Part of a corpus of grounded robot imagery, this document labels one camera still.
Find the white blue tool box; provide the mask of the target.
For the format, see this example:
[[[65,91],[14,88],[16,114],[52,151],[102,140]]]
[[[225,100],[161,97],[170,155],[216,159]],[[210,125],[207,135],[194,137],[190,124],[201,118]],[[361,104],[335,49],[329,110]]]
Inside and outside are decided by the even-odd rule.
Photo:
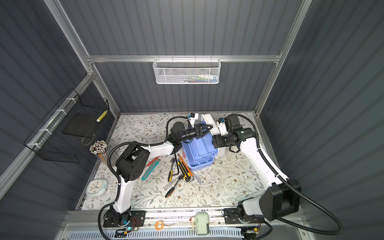
[[[217,121],[214,120],[211,114],[202,114],[201,123],[212,125],[213,129],[202,138],[194,138],[188,144],[182,143],[188,161],[187,164],[192,171],[210,167],[215,160],[218,160],[225,154],[225,148],[215,149],[212,144],[213,136],[221,135]]]

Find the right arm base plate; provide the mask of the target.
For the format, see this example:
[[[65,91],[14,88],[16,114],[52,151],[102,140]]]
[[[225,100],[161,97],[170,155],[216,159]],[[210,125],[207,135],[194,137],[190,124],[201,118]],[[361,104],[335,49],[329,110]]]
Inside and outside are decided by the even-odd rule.
[[[225,208],[221,210],[221,213],[227,225],[236,225],[236,224],[259,225],[263,222],[263,219],[264,219],[262,216],[246,215],[244,211],[239,210],[238,208]]]

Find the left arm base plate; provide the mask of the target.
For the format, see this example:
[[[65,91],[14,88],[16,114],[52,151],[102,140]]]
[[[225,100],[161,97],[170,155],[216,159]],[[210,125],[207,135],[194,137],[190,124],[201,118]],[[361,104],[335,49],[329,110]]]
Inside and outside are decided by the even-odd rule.
[[[102,215],[103,227],[143,227],[146,219],[146,213],[146,211],[126,211],[123,214],[119,214],[115,210],[107,210],[106,213]]]

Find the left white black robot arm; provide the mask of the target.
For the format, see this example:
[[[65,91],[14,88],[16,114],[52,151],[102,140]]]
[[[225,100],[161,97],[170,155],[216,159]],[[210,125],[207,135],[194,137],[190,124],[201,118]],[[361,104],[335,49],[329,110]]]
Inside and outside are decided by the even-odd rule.
[[[182,143],[201,139],[217,127],[211,114],[201,115],[202,122],[199,124],[195,123],[195,118],[196,114],[191,114],[188,117],[176,116],[169,119],[166,123],[166,137],[162,142],[125,142],[109,150],[107,166],[117,178],[117,193],[115,200],[102,209],[108,208],[107,212],[116,219],[128,216],[134,184],[142,175],[147,161],[173,155],[182,147]]]

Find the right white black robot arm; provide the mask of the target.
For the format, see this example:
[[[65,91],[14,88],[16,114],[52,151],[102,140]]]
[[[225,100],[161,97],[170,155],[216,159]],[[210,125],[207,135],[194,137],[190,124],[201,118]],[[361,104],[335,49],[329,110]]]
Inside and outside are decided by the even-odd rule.
[[[279,221],[295,228],[314,234],[335,236],[343,232],[341,221],[325,207],[321,206],[301,192],[297,180],[291,180],[272,161],[263,150],[256,125],[246,116],[230,114],[216,122],[219,134],[213,136],[212,144],[216,149],[237,147],[237,152],[244,154],[258,172],[264,186],[264,192],[258,198],[249,198],[239,202],[239,216],[254,216],[269,223]],[[299,210],[303,199],[323,212],[337,225],[335,230],[320,230],[294,223],[285,217]]]

